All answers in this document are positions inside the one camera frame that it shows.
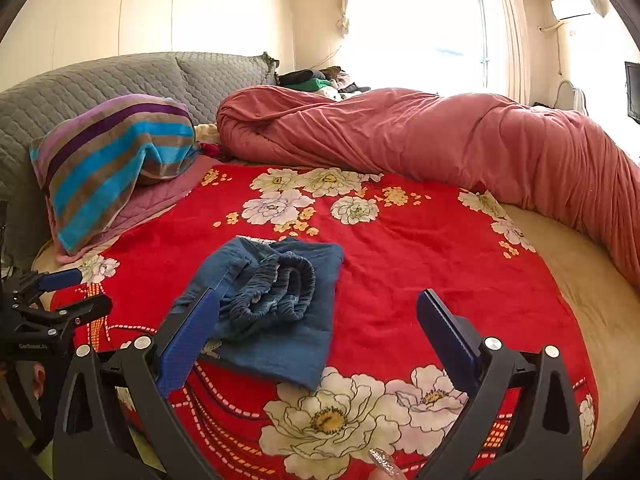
silver screw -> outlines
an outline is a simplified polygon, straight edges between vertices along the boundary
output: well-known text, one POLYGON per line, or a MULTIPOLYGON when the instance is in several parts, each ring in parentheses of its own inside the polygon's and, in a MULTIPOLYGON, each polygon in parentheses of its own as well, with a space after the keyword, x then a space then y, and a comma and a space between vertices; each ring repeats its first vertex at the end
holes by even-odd
POLYGON ((560 355, 560 351, 555 346, 548 345, 545 346, 545 354, 547 354, 549 357, 556 358, 560 355))
POLYGON ((84 357, 91 351, 91 347, 89 345, 80 345, 78 350, 76 350, 76 355, 78 357, 84 357))
POLYGON ((489 350, 499 350, 502 348, 502 341, 500 341, 497 337, 488 337, 484 340, 484 346, 486 346, 489 350))
POLYGON ((133 342, 133 346, 135 346, 138 350, 144 350, 151 345, 151 338, 149 336, 143 335, 140 336, 133 342))

headboard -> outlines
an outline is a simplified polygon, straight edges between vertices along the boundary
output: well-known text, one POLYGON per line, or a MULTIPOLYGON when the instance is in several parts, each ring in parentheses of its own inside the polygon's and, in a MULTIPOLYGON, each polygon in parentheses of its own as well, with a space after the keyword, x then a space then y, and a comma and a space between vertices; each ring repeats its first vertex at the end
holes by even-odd
POLYGON ((101 102, 126 94, 185 103, 195 124, 216 122, 235 90, 275 84, 279 61, 208 52, 132 54, 73 64, 0 92, 0 199, 9 201, 5 259, 28 269, 50 238, 43 195, 28 155, 32 139, 101 102))

striped towel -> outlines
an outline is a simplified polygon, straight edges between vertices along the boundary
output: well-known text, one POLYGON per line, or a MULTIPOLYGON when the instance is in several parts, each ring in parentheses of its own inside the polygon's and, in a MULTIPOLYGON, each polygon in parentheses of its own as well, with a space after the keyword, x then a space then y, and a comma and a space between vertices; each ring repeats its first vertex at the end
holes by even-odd
POLYGON ((109 227, 136 184, 174 178, 199 145, 187 107, 132 94, 64 121, 30 145, 57 246, 76 254, 109 227))

black monitor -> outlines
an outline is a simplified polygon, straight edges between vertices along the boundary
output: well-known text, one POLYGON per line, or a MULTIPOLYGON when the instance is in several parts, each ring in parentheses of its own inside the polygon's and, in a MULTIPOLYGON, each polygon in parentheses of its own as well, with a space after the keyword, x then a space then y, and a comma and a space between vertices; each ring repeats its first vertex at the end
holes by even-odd
POLYGON ((625 62, 627 113, 640 124, 640 64, 625 62))

rolled pink comforter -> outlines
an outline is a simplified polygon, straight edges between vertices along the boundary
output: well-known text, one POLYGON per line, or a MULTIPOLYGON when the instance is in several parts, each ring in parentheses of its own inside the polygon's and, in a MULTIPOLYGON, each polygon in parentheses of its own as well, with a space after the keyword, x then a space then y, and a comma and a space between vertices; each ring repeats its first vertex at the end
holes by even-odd
POLYGON ((494 94, 439 97, 391 88, 334 102, 258 86, 224 99, 218 131, 244 160, 488 189, 501 202, 603 243, 640 288, 640 170, 577 112, 530 108, 494 94))

